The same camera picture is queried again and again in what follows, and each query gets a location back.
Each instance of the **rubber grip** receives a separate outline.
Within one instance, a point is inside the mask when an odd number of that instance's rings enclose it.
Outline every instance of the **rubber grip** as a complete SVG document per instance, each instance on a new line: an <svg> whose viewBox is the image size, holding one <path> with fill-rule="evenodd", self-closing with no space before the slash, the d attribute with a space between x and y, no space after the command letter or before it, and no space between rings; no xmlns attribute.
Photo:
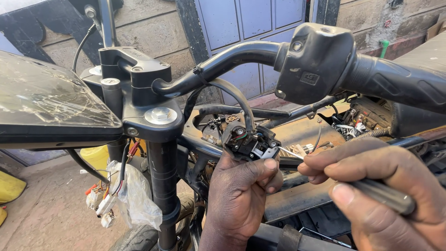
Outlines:
<svg viewBox="0 0 446 251"><path fill-rule="evenodd" d="M371 179L349 182L372 199L390 207L399 214L408 215L415 210L415 201L407 194Z"/></svg>
<svg viewBox="0 0 446 251"><path fill-rule="evenodd" d="M446 114L446 72L357 54L341 89Z"/></svg>

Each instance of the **black seat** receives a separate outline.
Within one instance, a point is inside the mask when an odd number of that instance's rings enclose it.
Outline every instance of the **black seat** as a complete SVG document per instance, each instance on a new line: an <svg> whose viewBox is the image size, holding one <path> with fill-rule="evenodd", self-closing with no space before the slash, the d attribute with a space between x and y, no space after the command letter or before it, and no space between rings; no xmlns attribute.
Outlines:
<svg viewBox="0 0 446 251"><path fill-rule="evenodd" d="M446 75L446 32L430 39L395 62L444 72ZM412 106L389 102L393 109L391 135L395 138L446 125L446 115L429 112Z"/></svg>

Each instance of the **front fork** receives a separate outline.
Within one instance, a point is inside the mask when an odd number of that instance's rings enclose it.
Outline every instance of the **front fork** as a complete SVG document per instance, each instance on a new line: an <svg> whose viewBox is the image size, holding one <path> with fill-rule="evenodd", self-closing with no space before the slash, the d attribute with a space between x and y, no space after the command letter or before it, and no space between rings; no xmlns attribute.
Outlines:
<svg viewBox="0 0 446 251"><path fill-rule="evenodd" d="M177 141L146 141L146 145L152 175L153 202L163 213L158 248L160 251L178 251L175 224L180 216L181 203L177 197Z"/></svg>

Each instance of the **metal door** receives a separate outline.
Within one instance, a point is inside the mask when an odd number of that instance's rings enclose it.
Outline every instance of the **metal door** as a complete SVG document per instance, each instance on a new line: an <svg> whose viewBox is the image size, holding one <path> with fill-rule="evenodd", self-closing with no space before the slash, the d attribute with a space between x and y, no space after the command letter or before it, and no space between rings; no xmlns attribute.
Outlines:
<svg viewBox="0 0 446 251"><path fill-rule="evenodd" d="M242 41L289 42L294 28L303 22L303 0L195 0L209 55ZM271 92L278 72L249 63L224 74L248 99ZM236 100L222 93L225 104Z"/></svg>

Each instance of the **hand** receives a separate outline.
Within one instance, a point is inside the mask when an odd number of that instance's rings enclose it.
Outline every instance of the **hand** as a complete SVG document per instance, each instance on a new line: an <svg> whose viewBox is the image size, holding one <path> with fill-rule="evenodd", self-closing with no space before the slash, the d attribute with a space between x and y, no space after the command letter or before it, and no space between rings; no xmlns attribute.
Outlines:
<svg viewBox="0 0 446 251"><path fill-rule="evenodd" d="M266 193L282 183L278 160L235 161L223 152L212 174L200 250L245 250L259 229Z"/></svg>
<svg viewBox="0 0 446 251"><path fill-rule="evenodd" d="M416 201L416 210L404 218L346 183L334 184L329 195L350 220L360 251L446 251L446 190L408 150L376 138L358 139L307 155L298 171L313 184L328 177L380 179Z"/></svg>

